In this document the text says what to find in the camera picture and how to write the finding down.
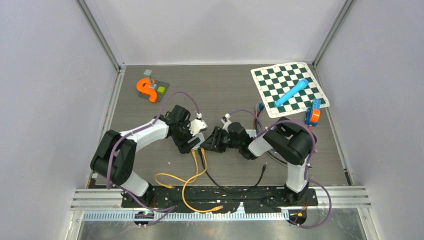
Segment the white network switch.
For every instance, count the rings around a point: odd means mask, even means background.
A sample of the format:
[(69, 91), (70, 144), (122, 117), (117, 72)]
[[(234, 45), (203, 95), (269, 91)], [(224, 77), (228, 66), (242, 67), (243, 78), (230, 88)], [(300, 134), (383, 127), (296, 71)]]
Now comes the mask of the white network switch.
[(251, 137), (254, 137), (257, 134), (256, 130), (254, 130), (254, 129), (247, 129), (246, 132)]

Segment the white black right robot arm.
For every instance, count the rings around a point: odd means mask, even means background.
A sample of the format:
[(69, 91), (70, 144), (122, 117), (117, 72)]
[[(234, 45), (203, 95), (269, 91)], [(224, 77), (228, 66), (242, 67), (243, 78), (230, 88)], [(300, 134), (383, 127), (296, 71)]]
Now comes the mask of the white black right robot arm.
[(200, 147), (217, 153), (237, 149), (247, 160), (275, 150), (287, 163), (283, 198), (291, 205), (299, 205), (309, 187), (308, 168), (316, 143), (316, 136), (307, 127), (281, 117), (260, 133), (245, 129), (239, 122), (223, 120), (223, 126), (215, 127)]

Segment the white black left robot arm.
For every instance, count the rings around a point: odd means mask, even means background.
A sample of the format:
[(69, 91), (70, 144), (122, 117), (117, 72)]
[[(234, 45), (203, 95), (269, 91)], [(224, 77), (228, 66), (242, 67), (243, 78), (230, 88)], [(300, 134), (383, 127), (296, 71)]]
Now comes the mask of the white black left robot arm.
[(90, 168), (134, 194), (135, 202), (141, 207), (148, 207), (154, 197), (151, 184), (133, 170), (136, 153), (169, 137), (181, 154), (190, 153), (204, 141), (202, 132), (208, 127), (201, 114), (198, 113), (195, 119), (190, 116), (186, 108), (175, 105), (172, 111), (160, 114), (138, 128), (122, 132), (108, 130), (95, 151)]

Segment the grey lego baseplate with bricks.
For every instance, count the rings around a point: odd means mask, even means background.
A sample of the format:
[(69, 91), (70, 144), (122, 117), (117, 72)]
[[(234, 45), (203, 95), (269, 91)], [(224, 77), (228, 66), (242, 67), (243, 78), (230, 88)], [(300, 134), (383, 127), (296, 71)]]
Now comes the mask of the grey lego baseplate with bricks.
[(151, 103), (159, 103), (169, 87), (168, 82), (150, 79), (149, 77), (140, 79), (136, 84), (138, 96), (148, 99)]

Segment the orange S-shaped toy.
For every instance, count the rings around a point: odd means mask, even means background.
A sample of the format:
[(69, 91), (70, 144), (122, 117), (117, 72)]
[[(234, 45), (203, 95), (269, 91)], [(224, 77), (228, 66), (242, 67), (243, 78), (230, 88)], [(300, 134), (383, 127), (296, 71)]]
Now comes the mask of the orange S-shaped toy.
[(142, 78), (136, 84), (136, 89), (139, 93), (148, 97), (151, 103), (156, 103), (158, 99), (158, 93), (155, 88), (151, 88), (149, 78)]

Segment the small grey lego tile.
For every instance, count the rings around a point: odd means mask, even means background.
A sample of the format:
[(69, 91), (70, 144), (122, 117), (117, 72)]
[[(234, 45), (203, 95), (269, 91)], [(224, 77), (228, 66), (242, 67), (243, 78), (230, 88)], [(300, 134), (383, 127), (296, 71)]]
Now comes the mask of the small grey lego tile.
[(146, 76), (150, 76), (152, 74), (152, 71), (149, 69), (146, 69), (143, 74)]

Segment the green white chessboard mat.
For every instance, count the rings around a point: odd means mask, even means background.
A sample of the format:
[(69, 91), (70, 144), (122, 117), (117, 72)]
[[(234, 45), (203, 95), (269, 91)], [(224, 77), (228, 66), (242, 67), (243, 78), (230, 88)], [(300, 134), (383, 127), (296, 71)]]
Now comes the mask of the green white chessboard mat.
[[(305, 112), (315, 99), (320, 100), (321, 108), (330, 106), (327, 96), (305, 62), (274, 64), (251, 69), (250, 73), (265, 112), (272, 119)], [(302, 79), (308, 80), (308, 85), (281, 106), (275, 107), (275, 102)]]

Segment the light blue toy microphone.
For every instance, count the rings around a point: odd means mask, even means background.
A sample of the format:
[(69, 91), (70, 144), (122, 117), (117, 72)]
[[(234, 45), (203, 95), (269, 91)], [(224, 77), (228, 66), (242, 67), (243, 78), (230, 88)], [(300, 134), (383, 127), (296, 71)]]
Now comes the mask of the light blue toy microphone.
[(303, 78), (297, 82), (288, 92), (286, 92), (282, 97), (274, 102), (274, 107), (278, 108), (292, 98), (296, 93), (306, 88), (309, 84), (309, 81), (306, 78)]

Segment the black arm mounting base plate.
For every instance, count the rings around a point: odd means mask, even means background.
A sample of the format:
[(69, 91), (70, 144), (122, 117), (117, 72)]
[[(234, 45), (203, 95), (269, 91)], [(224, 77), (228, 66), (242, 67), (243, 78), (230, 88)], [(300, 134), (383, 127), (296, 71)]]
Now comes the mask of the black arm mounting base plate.
[[(257, 186), (249, 192), (244, 192), (245, 186), (230, 186), (230, 194), (216, 186), (189, 185), (185, 188), (186, 202), (197, 210), (209, 210), (217, 206), (221, 209), (213, 211), (214, 214), (234, 213), (243, 207), (248, 214), (277, 213), (282, 207), (315, 207), (318, 205), (316, 191), (312, 188), (306, 190), (304, 195), (296, 200), (286, 195), (283, 186)], [(167, 209), (174, 207), (174, 213), (192, 213), (182, 199), (182, 187), (176, 186), (169, 189), (163, 186), (153, 186), (143, 197), (138, 200), (150, 208)]]

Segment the aluminium frame rail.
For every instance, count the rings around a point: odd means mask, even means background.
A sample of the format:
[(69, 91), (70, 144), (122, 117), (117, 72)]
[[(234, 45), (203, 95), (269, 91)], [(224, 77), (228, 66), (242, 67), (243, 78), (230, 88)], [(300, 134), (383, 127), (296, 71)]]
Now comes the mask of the aluminium frame rail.
[(165, 209), (174, 206), (177, 212), (189, 213), (185, 205), (189, 203), (199, 210), (222, 206), (222, 213), (235, 212), (245, 208), (249, 213), (266, 212), (275, 208), (288, 210), (327, 208), (371, 208), (371, 201), (363, 186), (328, 186), (325, 190), (312, 186), (296, 203), (290, 203), (284, 196), (282, 186), (259, 186), (247, 192), (230, 194), (214, 186), (189, 186), (182, 197), (182, 187), (168, 189), (156, 186), (154, 196), (143, 201), (135, 201), (121, 189), (92, 188), (78, 189), (73, 197), (71, 208), (75, 210), (136, 209), (141, 204), (150, 208)]

